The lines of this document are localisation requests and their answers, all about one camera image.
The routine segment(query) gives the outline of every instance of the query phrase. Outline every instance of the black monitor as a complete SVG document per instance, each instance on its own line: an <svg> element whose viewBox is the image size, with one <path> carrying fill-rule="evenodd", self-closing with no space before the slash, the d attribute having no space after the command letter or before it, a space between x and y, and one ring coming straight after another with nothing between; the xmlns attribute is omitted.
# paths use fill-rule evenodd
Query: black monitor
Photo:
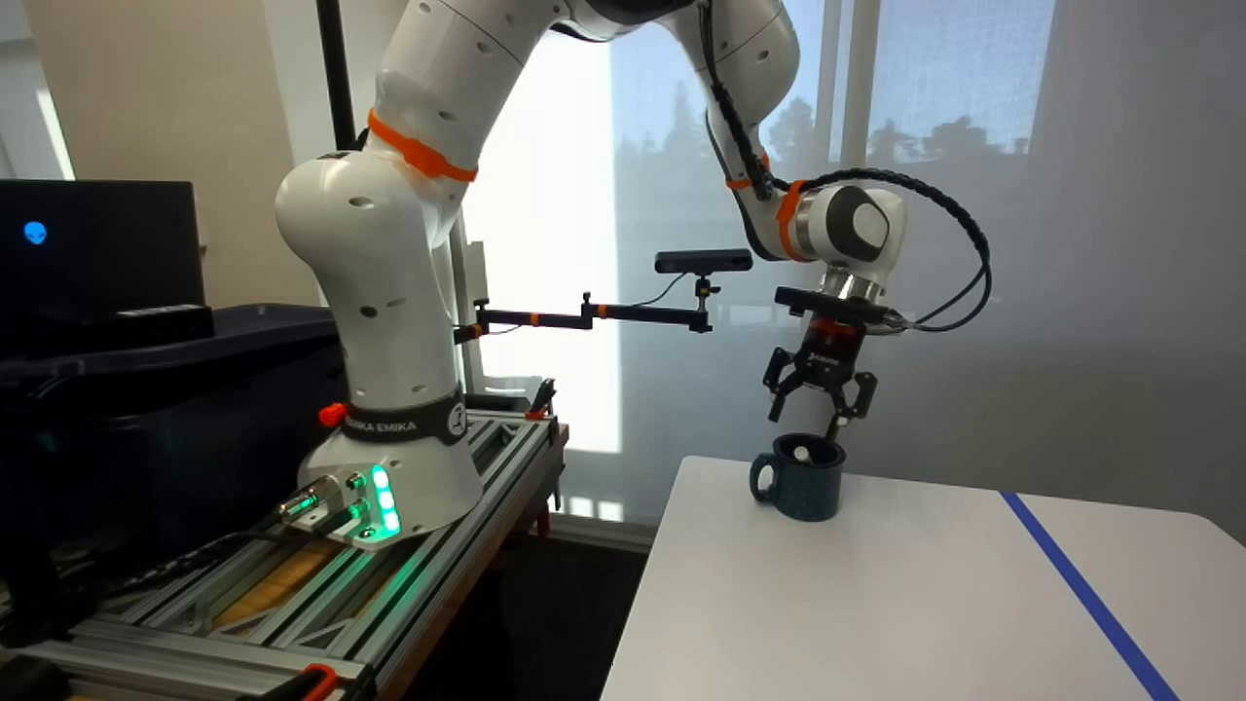
<svg viewBox="0 0 1246 701"><path fill-rule="evenodd" d="M209 317L191 181L0 177L0 355L185 336L187 310Z"/></svg>

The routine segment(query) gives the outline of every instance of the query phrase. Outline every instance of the mug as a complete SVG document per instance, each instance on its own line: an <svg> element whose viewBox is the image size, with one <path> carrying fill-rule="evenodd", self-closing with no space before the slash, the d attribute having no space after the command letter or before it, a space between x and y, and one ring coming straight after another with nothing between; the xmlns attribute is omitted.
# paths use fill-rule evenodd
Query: mug
<svg viewBox="0 0 1246 701"><path fill-rule="evenodd" d="M840 461L845 447L825 437L787 432L773 450L752 459L752 498L797 520L825 520L840 507Z"/></svg>

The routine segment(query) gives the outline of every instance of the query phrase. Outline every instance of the white table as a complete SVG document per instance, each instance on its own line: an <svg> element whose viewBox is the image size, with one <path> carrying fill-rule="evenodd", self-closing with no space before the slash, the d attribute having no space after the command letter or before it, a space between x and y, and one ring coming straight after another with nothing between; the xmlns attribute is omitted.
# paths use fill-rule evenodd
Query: white table
<svg viewBox="0 0 1246 701"><path fill-rule="evenodd" d="M812 524L757 507L749 461L688 455L603 695L1246 695L1236 535L1197 515L1009 498L845 474L840 515Z"/></svg>

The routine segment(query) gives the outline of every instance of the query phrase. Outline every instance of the black rod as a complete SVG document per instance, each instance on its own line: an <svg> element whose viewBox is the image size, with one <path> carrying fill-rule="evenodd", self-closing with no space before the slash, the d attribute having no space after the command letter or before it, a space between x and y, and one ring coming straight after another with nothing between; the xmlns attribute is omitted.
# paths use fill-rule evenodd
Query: black rod
<svg viewBox="0 0 1246 701"><path fill-rule="evenodd" d="M337 147L353 147L353 107L352 107L352 72L346 72L346 31L339 0L315 0L322 72L328 72L328 107L337 121Z"/></svg>

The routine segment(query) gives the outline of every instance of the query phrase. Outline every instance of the blue line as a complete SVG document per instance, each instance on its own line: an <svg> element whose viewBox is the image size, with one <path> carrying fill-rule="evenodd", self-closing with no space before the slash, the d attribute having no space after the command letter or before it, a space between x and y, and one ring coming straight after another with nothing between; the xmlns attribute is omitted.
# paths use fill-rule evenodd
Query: blue line
<svg viewBox="0 0 1246 701"><path fill-rule="evenodd" d="M1049 554L1065 582L1083 600L1088 616L1098 622L1098 629L1119 646L1121 663L1135 671L1135 676L1145 686L1150 695L1174 695L1178 690L1161 676L1161 671L1145 659L1145 651L1131 639L1121 620L1098 600L1092 581L1074 569L1074 560L1061 547L1061 542L1044 529L1044 520L1019 500L1015 491L1000 491L1000 498L1013 507L1015 520L1035 535L1035 546Z"/></svg>

